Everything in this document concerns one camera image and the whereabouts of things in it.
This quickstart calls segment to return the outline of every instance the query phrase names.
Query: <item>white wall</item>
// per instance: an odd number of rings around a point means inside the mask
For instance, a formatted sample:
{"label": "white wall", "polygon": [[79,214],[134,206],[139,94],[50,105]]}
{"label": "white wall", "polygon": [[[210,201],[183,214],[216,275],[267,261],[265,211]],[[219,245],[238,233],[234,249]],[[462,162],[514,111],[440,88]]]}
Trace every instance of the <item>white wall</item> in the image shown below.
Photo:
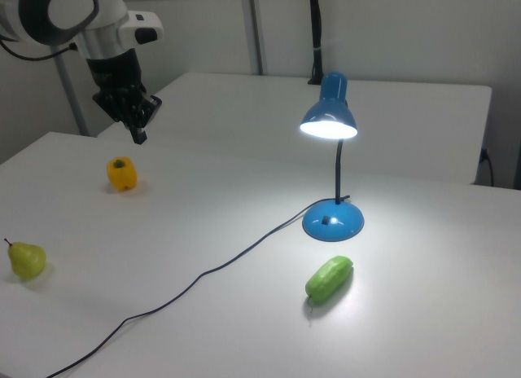
{"label": "white wall", "polygon": [[[138,49],[154,93],[186,72],[254,73],[243,0],[125,0],[154,11],[165,40]],[[485,85],[484,146],[496,185],[512,187],[521,142],[521,0],[320,0],[324,68],[352,79]],[[309,0],[257,0],[265,74],[308,77]],[[65,56],[90,132],[112,123],[92,101],[85,61]],[[488,184],[482,165],[478,182]]]}
{"label": "white wall", "polygon": [[[492,87],[484,145],[496,185],[512,187],[521,141],[521,0],[319,1],[326,72]],[[309,0],[258,4],[267,74],[308,77]],[[479,180],[488,183],[487,169]]]}
{"label": "white wall", "polygon": [[[44,46],[8,43],[21,55],[50,54]],[[26,62],[0,49],[0,164],[50,131],[78,134],[55,62]]]}
{"label": "white wall", "polygon": [[[241,0],[125,0],[130,10],[155,12],[164,40],[136,51],[142,82],[155,93],[186,72],[251,73]],[[95,136],[113,123],[95,102],[98,91],[84,59],[65,62],[85,121]]]}

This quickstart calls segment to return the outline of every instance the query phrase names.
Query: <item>power cord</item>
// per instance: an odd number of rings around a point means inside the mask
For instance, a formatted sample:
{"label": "power cord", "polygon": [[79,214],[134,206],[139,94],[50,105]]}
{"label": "power cord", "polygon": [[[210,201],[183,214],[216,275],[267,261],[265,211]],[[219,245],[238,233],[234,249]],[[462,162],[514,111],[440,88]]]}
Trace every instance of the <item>power cord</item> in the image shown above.
{"label": "power cord", "polygon": [[479,164],[481,165],[483,162],[488,162],[488,168],[490,169],[490,186],[494,186],[494,170],[492,167],[492,161],[490,160],[490,156],[488,156],[488,151],[486,148],[481,149],[481,153],[479,154]]}
{"label": "power cord", "polygon": [[[347,196],[342,196],[340,199],[342,201],[348,199],[350,196],[347,195]],[[283,229],[284,227],[286,227],[287,225],[289,225],[290,223],[292,223],[293,221],[295,221],[304,211],[306,211],[307,209],[309,209],[310,207],[313,207],[315,204],[317,203],[321,203],[323,201],[326,201],[326,200],[331,200],[331,199],[321,199],[321,200],[317,200],[315,201],[314,203],[308,205],[306,208],[302,209],[301,211],[299,211],[294,217],[288,219],[287,221],[285,221],[284,223],[280,224],[279,226],[275,227],[272,231],[268,232],[267,234],[265,234],[264,236],[262,236],[260,239],[258,239],[254,244],[250,245],[249,247],[247,247],[246,249],[244,249],[241,253],[239,253],[237,256],[235,256],[234,258],[232,258],[231,260],[225,262],[224,264],[220,265],[220,266],[217,266],[211,270],[207,270],[205,272],[203,272],[201,275],[199,275],[197,278],[195,278],[195,280],[187,287],[185,288],[183,291],[181,291],[178,295],[176,295],[174,298],[172,298],[170,301],[166,302],[165,304],[161,305],[160,307],[154,309],[154,310],[150,310],[150,311],[147,311],[146,313],[141,313],[141,314],[138,314],[138,315],[134,315],[132,317],[128,317],[127,319],[124,319],[120,325],[114,329],[114,331],[112,331],[112,333],[110,335],[108,335],[105,340],[103,340],[96,348],[94,348],[92,351],[90,351],[87,355],[85,355],[83,358],[80,358],[78,359],[76,362],[68,365],[67,367],[65,368],[62,368],[61,370],[55,372],[54,374],[51,374],[50,376],[48,376],[47,378],[52,378],[54,376],[58,376],[59,374],[63,373],[63,372],[66,372],[67,370],[75,367],[76,365],[80,364],[81,362],[84,362],[86,359],[90,358],[92,355],[94,355],[101,347],[103,347],[105,345],[105,343],[107,343],[107,341],[109,341],[116,333],[117,331],[119,331],[128,321],[132,320],[132,319],[139,319],[139,318],[142,318],[142,317],[147,317],[149,315],[152,315],[154,313],[157,313],[158,311],[164,309],[165,307],[167,307],[168,305],[174,303],[177,299],[179,299],[180,297],[182,297],[183,295],[185,295],[188,290],[190,290],[192,287],[194,287],[194,285],[199,282],[199,280],[201,278],[203,278],[204,276],[206,275],[209,275],[213,272],[217,272],[218,270],[222,270],[223,268],[226,268],[227,266],[229,266],[230,264],[232,264],[233,262],[236,262],[239,258],[241,258],[242,256],[244,256],[246,253],[249,253],[251,252],[258,244],[260,244],[262,241],[264,241],[266,238],[268,238],[270,235],[276,233],[277,231],[280,231],[281,229]]]}
{"label": "power cord", "polygon": [[9,53],[9,55],[13,55],[13,56],[15,56],[18,59],[27,60],[29,62],[40,62],[42,60],[52,59],[52,58],[54,58],[54,57],[56,57],[58,55],[61,55],[64,52],[67,52],[67,51],[77,51],[78,50],[77,45],[72,42],[71,44],[68,45],[68,47],[63,48],[62,50],[59,50],[59,51],[55,52],[54,54],[50,54],[50,55],[47,55],[47,56],[40,56],[40,57],[37,57],[37,58],[31,58],[31,57],[28,57],[28,56],[22,56],[22,55],[17,54],[12,49],[10,49],[6,45],[6,43],[3,42],[3,40],[1,38],[0,38],[0,46],[2,46],[2,48],[4,50],[6,50]]}
{"label": "power cord", "polygon": [[320,14],[320,6],[318,0],[309,0],[309,8],[311,11],[311,33],[313,36],[313,68],[311,69],[311,79],[308,84],[320,85],[324,72],[322,68],[322,17]]}

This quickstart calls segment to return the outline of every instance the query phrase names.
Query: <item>blue desk lamp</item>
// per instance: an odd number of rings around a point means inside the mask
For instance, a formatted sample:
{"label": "blue desk lamp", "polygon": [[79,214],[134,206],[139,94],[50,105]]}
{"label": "blue desk lamp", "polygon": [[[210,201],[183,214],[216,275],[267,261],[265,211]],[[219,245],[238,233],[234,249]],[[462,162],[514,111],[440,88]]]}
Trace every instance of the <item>blue desk lamp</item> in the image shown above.
{"label": "blue desk lamp", "polygon": [[364,226],[360,209],[340,197],[340,156],[344,139],[358,133],[345,99],[348,80],[332,72],[322,80],[320,99],[306,113],[300,129],[319,138],[338,139],[335,164],[335,198],[314,205],[304,215],[302,227],[316,240],[336,242],[358,234]]}

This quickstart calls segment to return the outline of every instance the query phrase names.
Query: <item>cucumber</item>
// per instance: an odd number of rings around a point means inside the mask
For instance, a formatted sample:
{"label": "cucumber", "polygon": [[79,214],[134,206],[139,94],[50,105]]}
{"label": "cucumber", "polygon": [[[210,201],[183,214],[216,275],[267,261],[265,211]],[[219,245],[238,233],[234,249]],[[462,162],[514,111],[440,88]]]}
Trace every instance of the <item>cucumber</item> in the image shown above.
{"label": "cucumber", "polygon": [[306,294],[313,302],[323,303],[345,280],[352,269],[352,261],[344,256],[331,258],[306,283]]}

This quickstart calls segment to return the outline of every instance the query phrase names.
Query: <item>pear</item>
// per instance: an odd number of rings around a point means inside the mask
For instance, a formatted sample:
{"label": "pear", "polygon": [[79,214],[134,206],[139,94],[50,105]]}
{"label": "pear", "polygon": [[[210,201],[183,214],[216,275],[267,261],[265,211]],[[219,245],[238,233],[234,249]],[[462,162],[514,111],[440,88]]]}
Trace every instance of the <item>pear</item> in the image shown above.
{"label": "pear", "polygon": [[7,239],[4,240],[9,244],[11,268],[20,278],[31,279],[43,271],[47,261],[46,251],[43,248],[23,242],[12,244]]}

